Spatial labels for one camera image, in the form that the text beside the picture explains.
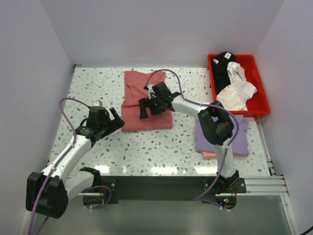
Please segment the red pink t shirt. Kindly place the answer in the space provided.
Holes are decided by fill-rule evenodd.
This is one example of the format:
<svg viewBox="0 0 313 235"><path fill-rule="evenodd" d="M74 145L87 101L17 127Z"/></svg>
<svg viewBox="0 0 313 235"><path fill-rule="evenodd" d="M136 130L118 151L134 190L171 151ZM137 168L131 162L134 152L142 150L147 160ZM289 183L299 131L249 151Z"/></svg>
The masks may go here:
<svg viewBox="0 0 313 235"><path fill-rule="evenodd" d="M121 115L125 125L122 127L122 132L171 129L173 127L170 111L153 116L147 109L149 117L147 119L139 118L139 100L148 96L148 92L143 89L146 82L157 84L165 81L165 72L163 71L157 72L152 78L149 78L150 75L152 74L134 70L124 72L124 100L121 105Z"/></svg>

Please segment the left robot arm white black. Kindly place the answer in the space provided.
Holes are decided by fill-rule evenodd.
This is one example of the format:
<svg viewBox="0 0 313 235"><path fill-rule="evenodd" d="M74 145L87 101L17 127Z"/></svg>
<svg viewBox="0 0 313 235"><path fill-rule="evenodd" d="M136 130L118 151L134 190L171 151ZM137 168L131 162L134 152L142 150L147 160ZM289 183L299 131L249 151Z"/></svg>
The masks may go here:
<svg viewBox="0 0 313 235"><path fill-rule="evenodd" d="M100 185L100 172L94 168L83 167L71 179L69 175L97 141L124 124L115 108L90 107L88 117L74 130L74 136L60 155L40 173L32 172L28 176L26 210L60 218L73 197L89 187Z"/></svg>

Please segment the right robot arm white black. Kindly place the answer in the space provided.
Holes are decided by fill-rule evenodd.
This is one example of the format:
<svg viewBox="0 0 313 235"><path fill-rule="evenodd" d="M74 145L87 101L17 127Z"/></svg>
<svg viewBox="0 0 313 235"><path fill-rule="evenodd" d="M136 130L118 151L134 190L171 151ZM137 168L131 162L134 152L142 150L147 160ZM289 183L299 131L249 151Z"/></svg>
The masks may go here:
<svg viewBox="0 0 313 235"><path fill-rule="evenodd" d="M157 116L166 111L194 117L200 124L204 139L213 145L218 163L216 183L229 188L239 178L235 168L231 142L234 123L220 103L197 103L187 100L180 92L172 93L164 82L147 85L148 96L140 99L140 119L147 119L147 109Z"/></svg>

